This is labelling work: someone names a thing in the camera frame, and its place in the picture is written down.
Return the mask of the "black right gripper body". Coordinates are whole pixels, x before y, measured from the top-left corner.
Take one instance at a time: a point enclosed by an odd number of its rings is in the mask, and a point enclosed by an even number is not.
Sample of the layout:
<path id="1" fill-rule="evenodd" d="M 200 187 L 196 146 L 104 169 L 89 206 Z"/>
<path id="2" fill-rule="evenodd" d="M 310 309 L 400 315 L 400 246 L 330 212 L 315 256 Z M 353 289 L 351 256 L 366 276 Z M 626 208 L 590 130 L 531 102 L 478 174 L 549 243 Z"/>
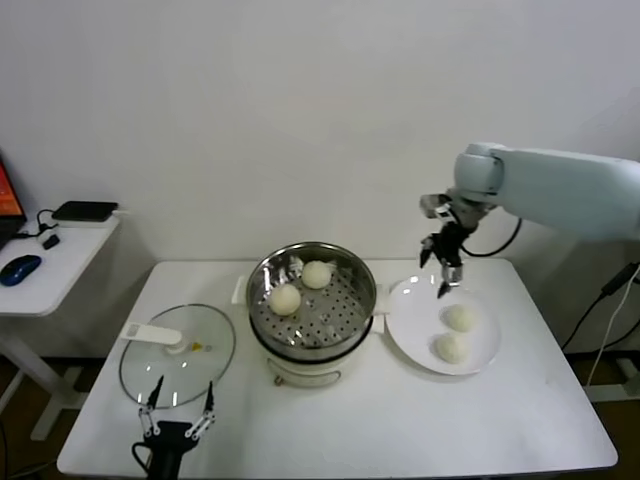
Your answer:
<path id="1" fill-rule="evenodd" d="M 428 245 L 441 265 L 461 267 L 460 251 L 466 240 L 466 229 L 459 224 L 445 224 L 439 232 L 428 236 Z"/>

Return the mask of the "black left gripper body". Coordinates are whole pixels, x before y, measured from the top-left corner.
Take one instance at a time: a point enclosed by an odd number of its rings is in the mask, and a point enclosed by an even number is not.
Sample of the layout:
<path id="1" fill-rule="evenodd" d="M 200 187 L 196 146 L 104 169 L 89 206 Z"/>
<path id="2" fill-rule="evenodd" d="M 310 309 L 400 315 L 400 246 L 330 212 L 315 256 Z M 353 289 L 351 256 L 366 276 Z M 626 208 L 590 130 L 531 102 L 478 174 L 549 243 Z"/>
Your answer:
<path id="1" fill-rule="evenodd" d="M 150 452 L 150 460 L 144 470 L 148 479 L 176 480 L 184 455 L 198 444 L 193 438 L 193 425 L 160 421 L 158 426 L 159 434 L 143 436 L 142 444 Z"/>

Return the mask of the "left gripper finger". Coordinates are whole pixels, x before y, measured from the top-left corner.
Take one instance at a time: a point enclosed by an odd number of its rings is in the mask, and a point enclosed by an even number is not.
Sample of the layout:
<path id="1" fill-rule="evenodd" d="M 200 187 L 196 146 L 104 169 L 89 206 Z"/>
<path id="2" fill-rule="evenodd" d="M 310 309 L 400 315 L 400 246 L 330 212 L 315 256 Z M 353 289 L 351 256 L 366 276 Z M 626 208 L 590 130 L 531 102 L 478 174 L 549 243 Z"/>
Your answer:
<path id="1" fill-rule="evenodd" d="M 164 381 L 164 376 L 161 376 L 158 379 L 156 386 L 149 394 L 147 402 L 143 406 L 141 406 L 138 410 L 138 417 L 141 422 L 143 436 L 145 438 L 159 436 L 161 432 L 158 422 L 155 419 L 154 411 L 157 406 L 163 381 Z"/>
<path id="2" fill-rule="evenodd" d="M 206 399 L 202 415 L 199 419 L 185 432 L 185 438 L 191 441 L 198 441 L 209 426 L 215 422 L 215 399 L 213 382 L 210 381 L 207 388 Z"/>

